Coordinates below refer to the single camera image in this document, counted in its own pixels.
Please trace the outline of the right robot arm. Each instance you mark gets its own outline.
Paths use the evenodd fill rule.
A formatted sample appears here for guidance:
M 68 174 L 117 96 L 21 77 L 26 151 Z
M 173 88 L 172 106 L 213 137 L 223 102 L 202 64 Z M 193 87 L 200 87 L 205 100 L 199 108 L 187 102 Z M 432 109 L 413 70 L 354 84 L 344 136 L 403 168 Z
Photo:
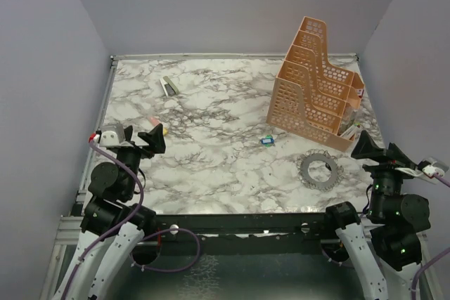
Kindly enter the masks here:
M 417 299 L 418 234 L 430 228 L 430 207 L 426 198 L 404 194 L 401 187 L 420 175 L 418 167 L 394 143 L 377 146 L 367 131 L 361 132 L 351 156 L 374 162 L 362 168 L 373 180 L 366 217 L 375 227 L 367 238 L 356 209 L 343 202 L 326 208 L 324 232 L 340 239 L 365 299 Z

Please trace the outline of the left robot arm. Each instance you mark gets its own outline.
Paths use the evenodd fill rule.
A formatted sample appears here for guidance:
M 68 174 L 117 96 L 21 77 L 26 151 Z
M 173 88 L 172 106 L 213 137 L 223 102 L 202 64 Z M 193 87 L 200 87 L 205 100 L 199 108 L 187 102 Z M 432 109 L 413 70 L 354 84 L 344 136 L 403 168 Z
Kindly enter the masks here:
M 106 161 L 91 172 L 91 199 L 84 210 L 77 247 L 54 299 L 103 299 L 139 240 L 155 232 L 155 212 L 143 205 L 143 159 L 166 150 L 164 127 L 157 124 L 131 138 L 132 126 L 106 126 L 89 137 L 89 146 Z

